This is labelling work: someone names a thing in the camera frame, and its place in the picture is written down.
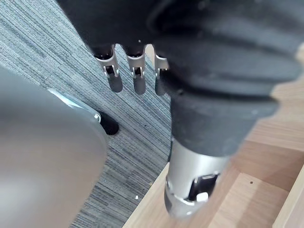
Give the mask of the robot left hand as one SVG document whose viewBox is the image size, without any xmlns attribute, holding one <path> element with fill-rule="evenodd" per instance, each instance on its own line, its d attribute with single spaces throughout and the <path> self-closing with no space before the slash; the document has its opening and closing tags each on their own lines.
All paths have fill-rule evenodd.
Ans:
<svg viewBox="0 0 304 228">
<path fill-rule="evenodd" d="M 155 92 L 171 99 L 171 152 L 164 201 L 176 218 L 202 208 L 271 96 L 297 79 L 304 40 L 301 0 L 60 0 L 113 92 L 123 88 L 115 45 L 133 87 L 145 92 L 145 47 L 155 52 Z"/>
</svg>

